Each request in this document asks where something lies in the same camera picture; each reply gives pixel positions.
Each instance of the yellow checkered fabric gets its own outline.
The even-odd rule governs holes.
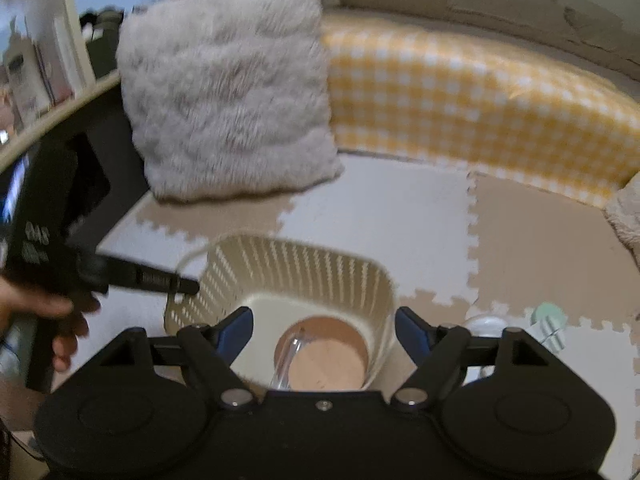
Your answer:
[[[478,170],[601,207],[640,170],[640,107],[572,65],[459,34],[328,17],[342,150]]]

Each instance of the screw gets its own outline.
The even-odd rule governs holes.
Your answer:
[[[252,402],[252,400],[254,400],[254,396],[248,390],[243,390],[242,388],[231,388],[230,390],[222,392],[220,399],[227,406],[237,408],[238,406],[244,406],[245,404]]]
[[[407,406],[415,406],[416,404],[423,403],[429,396],[427,392],[420,388],[403,388],[402,390],[398,390],[394,397]]]
[[[330,400],[318,400],[316,402],[316,408],[321,412],[328,412],[334,404]]]

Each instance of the furry blanket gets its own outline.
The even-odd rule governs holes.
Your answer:
[[[122,25],[133,141],[158,197],[303,189],[342,171],[320,0],[167,0]]]
[[[640,266],[640,173],[613,196],[604,214]]]

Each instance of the brown couch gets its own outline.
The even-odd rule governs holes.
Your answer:
[[[546,44],[640,81],[640,36],[605,9],[589,14],[557,0],[340,0],[346,7],[400,12],[487,28]]]

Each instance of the wooden shelf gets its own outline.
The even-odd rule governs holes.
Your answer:
[[[95,85],[88,88],[80,97],[62,103],[25,128],[0,149],[0,171],[6,170],[54,126],[60,124],[85,104],[116,87],[119,83],[120,74],[114,71],[108,76],[99,79]]]

